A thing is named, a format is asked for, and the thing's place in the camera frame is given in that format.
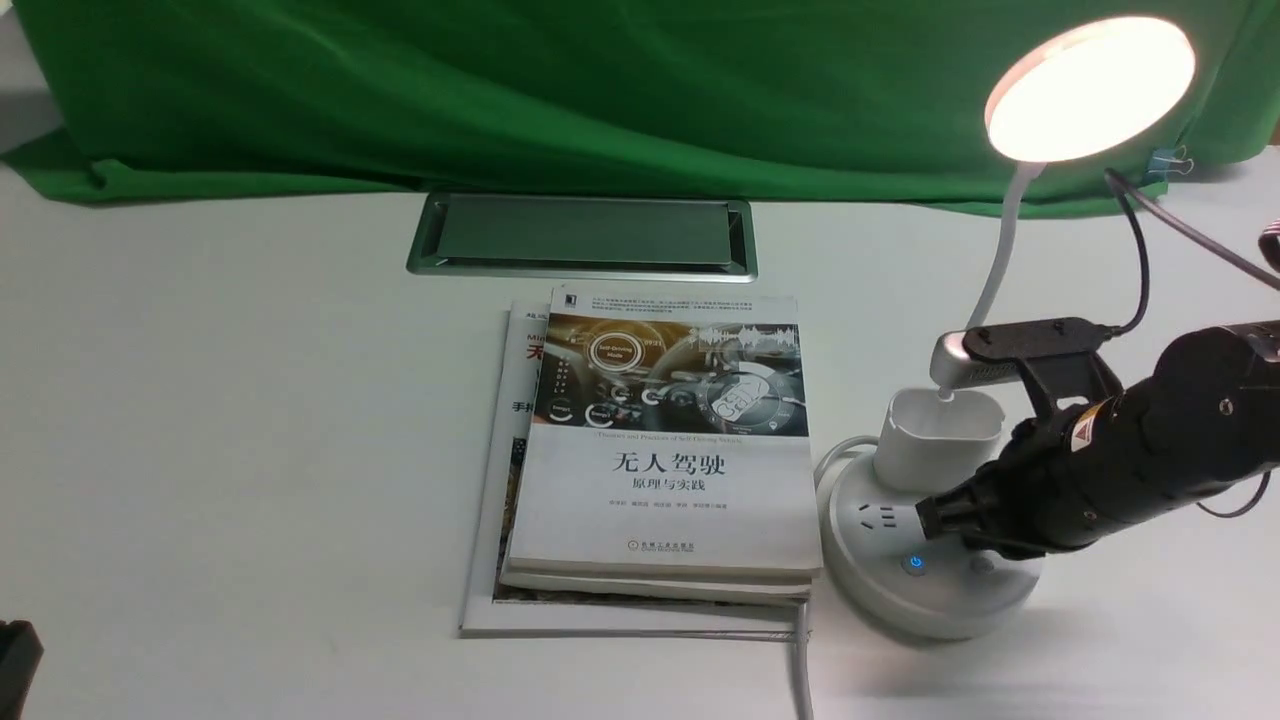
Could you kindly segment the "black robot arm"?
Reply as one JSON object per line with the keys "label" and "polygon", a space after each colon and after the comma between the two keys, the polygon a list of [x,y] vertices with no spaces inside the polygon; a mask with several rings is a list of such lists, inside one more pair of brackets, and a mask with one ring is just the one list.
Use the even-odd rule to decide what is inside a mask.
{"label": "black robot arm", "polygon": [[1023,561],[1070,553],[1277,466],[1277,323],[1175,338],[1124,387],[1080,318],[984,325],[965,356],[1016,375],[1034,415],[959,487],[916,505],[928,541]]}

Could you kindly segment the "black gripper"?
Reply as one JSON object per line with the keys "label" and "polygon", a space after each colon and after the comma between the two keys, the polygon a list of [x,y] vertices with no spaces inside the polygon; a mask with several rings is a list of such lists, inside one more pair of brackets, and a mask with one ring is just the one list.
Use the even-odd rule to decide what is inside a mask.
{"label": "black gripper", "polygon": [[924,537],[963,536],[973,548],[1034,559],[1171,512],[1171,409],[1170,386],[1133,386],[1051,421],[1024,421],[973,477],[975,500],[946,492],[916,502]]}

